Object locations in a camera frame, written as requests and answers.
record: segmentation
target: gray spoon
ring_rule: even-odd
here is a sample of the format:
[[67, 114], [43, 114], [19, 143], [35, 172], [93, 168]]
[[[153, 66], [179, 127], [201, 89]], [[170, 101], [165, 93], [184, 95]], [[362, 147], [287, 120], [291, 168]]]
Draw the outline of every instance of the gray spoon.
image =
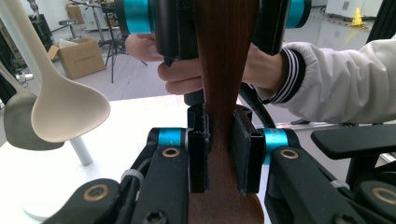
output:
[[32, 110], [37, 98], [26, 90], [0, 63], [1, 75], [17, 92], [7, 102], [4, 111], [4, 129], [7, 141], [14, 147], [30, 150], [51, 150], [64, 142], [50, 143], [37, 136], [32, 127]]

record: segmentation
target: human hand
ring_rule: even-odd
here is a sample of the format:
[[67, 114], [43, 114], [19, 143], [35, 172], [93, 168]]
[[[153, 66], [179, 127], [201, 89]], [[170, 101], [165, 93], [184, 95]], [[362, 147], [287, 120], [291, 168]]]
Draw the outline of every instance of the human hand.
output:
[[157, 52], [155, 35], [129, 35], [125, 40], [126, 51], [143, 62], [160, 62], [163, 56]]
[[[203, 87], [203, 69], [199, 59], [173, 62], [171, 67], [163, 63], [158, 67], [160, 78], [166, 81], [166, 90], [173, 94], [186, 94]], [[242, 81], [272, 95], [283, 84], [282, 58], [270, 56], [251, 45], [247, 55]]]
[[[155, 47], [154, 35], [130, 35], [126, 40], [126, 48], [130, 55], [140, 61], [163, 61], [163, 56]], [[166, 90], [172, 94], [186, 94], [203, 87], [203, 69], [199, 58], [174, 61], [170, 67], [161, 63], [158, 74], [166, 81]], [[277, 92], [283, 83], [280, 54], [270, 56], [251, 45], [242, 81], [261, 88], [261, 91], [267, 91], [270, 95]]]

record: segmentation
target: white ladle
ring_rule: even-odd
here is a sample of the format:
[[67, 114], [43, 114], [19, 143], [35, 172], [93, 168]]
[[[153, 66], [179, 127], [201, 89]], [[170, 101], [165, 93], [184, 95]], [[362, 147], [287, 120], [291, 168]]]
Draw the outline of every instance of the white ladle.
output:
[[40, 83], [32, 111], [36, 134], [49, 142], [75, 139], [103, 123], [110, 104], [99, 91], [62, 76], [53, 65], [20, 0], [1, 0], [0, 16]]

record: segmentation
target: white jacket sleeve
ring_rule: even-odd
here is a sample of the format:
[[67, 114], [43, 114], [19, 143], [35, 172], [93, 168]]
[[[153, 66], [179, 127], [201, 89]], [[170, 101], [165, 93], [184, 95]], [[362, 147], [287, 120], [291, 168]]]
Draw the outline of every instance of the white jacket sleeve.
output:
[[267, 103], [310, 121], [396, 119], [396, 36], [372, 41], [360, 50], [290, 43], [283, 51], [288, 55], [289, 73], [281, 90]]

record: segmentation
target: striped cuff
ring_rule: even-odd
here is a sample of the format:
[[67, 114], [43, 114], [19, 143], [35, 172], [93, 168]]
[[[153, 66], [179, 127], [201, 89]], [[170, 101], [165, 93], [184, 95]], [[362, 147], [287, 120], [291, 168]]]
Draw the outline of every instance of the striped cuff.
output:
[[303, 56], [293, 49], [282, 49], [281, 55], [286, 67], [285, 82], [280, 90], [264, 104], [286, 103], [300, 89], [305, 76], [305, 61]]

